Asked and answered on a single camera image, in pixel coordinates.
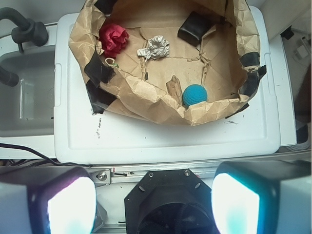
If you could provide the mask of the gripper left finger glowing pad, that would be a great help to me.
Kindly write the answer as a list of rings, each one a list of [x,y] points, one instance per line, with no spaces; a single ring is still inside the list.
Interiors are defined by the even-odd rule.
[[[89,234],[97,195],[81,166],[0,169],[2,234]]]

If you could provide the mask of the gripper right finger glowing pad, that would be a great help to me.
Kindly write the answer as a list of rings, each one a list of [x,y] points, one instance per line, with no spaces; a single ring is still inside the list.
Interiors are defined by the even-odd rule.
[[[222,234],[310,234],[312,164],[222,162],[215,172],[211,203]]]

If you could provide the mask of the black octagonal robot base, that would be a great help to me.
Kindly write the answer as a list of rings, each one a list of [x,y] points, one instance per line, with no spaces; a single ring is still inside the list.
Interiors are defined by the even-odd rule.
[[[189,169],[148,171],[124,199],[128,234],[217,234],[211,188]]]

